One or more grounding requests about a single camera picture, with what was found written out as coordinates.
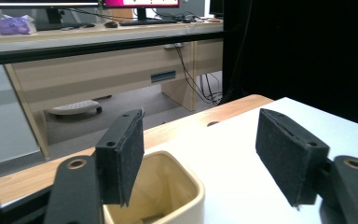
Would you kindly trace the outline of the black keyboard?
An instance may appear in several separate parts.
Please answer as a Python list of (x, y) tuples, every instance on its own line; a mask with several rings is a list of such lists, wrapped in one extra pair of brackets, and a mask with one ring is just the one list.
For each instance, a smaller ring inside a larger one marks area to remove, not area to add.
[(154, 24), (171, 24), (177, 23), (176, 20), (144, 20), (144, 21), (120, 21), (120, 26), (140, 26), (140, 25), (154, 25)]
[(91, 28), (95, 27), (93, 23), (52, 23), (52, 24), (42, 24), (38, 23), (35, 28), (36, 31), (51, 31), (51, 30), (62, 30), (62, 29), (77, 29), (77, 28)]

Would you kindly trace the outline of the monitor with pink screen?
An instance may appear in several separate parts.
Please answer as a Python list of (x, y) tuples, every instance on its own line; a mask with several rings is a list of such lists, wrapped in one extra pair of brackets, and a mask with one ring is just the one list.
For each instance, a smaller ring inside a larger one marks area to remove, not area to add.
[(100, 2), (103, 8), (136, 9), (138, 20), (146, 19), (148, 8), (176, 8), (180, 6), (180, 0), (100, 0)]

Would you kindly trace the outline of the dark monitor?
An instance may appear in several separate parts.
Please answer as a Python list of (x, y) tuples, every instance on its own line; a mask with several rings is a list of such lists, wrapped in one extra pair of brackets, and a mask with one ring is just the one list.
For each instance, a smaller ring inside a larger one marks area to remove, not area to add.
[(210, 0), (209, 13), (214, 17), (224, 15), (224, 0)]

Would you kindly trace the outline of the beige wooden office desk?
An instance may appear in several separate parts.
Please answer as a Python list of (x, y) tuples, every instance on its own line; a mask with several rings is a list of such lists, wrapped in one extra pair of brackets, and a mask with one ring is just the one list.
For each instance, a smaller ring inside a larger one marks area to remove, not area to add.
[[(184, 43), (176, 49), (166, 44)], [(223, 25), (192, 22), (0, 35), (0, 52), (43, 155), (49, 154), (44, 111), (105, 95), (159, 85), (189, 111), (193, 78), (219, 71)]]

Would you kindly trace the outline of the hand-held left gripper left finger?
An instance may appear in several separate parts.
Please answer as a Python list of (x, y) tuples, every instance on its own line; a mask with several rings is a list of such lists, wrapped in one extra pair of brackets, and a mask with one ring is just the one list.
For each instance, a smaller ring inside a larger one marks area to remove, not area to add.
[(95, 147), (104, 204), (128, 206), (145, 154), (143, 109), (119, 116)]

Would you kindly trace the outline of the cream square ceramic cup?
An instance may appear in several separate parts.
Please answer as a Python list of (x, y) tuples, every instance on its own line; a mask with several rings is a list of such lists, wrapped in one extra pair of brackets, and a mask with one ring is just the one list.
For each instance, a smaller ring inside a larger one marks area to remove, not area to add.
[(203, 224), (205, 187), (171, 153), (148, 152), (130, 203), (103, 208), (106, 224)]

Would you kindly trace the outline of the black curtain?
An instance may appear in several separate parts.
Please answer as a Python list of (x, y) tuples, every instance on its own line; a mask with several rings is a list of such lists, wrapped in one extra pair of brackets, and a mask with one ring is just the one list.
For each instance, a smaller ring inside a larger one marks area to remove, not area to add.
[(289, 97), (358, 122), (358, 0), (224, 0), (223, 99)]

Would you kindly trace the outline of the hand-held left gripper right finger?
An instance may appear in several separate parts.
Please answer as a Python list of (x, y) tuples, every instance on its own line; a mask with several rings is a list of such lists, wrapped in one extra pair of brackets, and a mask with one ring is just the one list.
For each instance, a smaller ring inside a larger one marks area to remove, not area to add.
[(313, 182), (329, 146), (286, 115), (261, 108), (256, 153), (293, 207), (314, 204)]

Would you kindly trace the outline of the wide black monitor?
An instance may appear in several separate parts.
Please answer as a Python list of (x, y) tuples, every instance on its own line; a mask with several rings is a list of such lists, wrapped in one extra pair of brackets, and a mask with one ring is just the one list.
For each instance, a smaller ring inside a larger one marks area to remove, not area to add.
[(61, 23), (60, 9), (97, 7), (99, 0), (0, 0), (0, 9), (39, 9), (46, 10), (49, 23)]

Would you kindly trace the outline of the purple tissue pack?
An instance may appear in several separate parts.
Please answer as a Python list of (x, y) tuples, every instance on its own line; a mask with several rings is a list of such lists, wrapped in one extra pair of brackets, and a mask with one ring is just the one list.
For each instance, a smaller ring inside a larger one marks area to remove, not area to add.
[(4, 15), (0, 19), (1, 35), (30, 35), (35, 32), (34, 19), (28, 15), (21, 17)]

